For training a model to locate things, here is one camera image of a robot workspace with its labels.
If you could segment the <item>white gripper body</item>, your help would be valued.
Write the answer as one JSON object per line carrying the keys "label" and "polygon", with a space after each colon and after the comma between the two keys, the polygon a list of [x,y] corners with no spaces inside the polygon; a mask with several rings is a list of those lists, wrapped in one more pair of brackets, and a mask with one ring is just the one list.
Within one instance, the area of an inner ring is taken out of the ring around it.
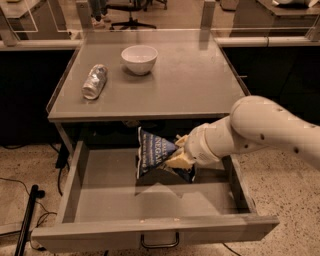
{"label": "white gripper body", "polygon": [[220,161],[220,158],[216,156],[208,146],[206,140],[206,132],[208,130],[208,123],[194,128],[189,133],[184,144],[184,150],[188,157],[201,166],[207,166]]}

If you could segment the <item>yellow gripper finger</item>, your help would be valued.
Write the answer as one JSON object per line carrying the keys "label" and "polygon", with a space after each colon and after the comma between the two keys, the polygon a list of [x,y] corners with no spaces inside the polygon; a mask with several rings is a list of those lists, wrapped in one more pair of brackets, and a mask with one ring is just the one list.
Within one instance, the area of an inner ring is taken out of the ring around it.
{"label": "yellow gripper finger", "polygon": [[177,135],[176,138],[177,138],[177,140],[176,140],[175,144],[178,147],[183,147],[188,139],[188,135],[184,135],[184,136]]}
{"label": "yellow gripper finger", "polygon": [[191,158],[183,148],[178,149],[165,161],[168,167],[185,170],[191,169],[194,163],[194,159]]}

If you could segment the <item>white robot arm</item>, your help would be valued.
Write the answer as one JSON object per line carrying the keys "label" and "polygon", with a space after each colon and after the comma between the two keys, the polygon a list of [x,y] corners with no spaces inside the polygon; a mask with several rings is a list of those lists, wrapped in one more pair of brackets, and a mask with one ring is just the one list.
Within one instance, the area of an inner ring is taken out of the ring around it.
{"label": "white robot arm", "polygon": [[171,168],[208,166],[228,155],[269,146],[320,169],[320,127],[261,96],[239,99],[227,117],[194,128],[178,145],[180,148],[165,161]]}

